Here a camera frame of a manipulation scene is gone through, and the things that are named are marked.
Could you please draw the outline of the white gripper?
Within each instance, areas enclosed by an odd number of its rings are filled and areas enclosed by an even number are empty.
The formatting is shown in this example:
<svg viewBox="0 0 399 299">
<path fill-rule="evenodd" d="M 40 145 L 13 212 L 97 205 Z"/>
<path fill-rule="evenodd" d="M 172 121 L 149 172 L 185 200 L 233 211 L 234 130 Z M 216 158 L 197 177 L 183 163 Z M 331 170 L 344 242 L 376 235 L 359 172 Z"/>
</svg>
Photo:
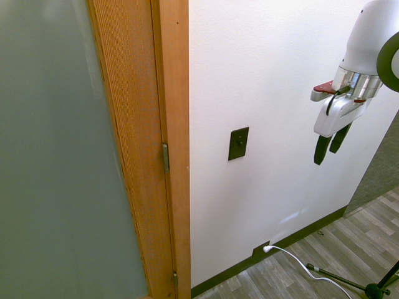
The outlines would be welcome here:
<svg viewBox="0 0 399 299">
<path fill-rule="evenodd" d="M 336 153 L 344 142 L 352 122 L 362 116 L 370 104 L 369 99 L 354 100 L 349 97 L 340 97 L 332 102 L 329 114 L 327 114 L 329 102 L 330 100 L 327 99 L 323 104 L 314 125 L 314 131 L 320 135 L 314 153 L 314 163 L 317 165 L 321 165 L 325 158 L 332 139 L 331 136 L 336 133 L 329 151 Z"/>
</svg>

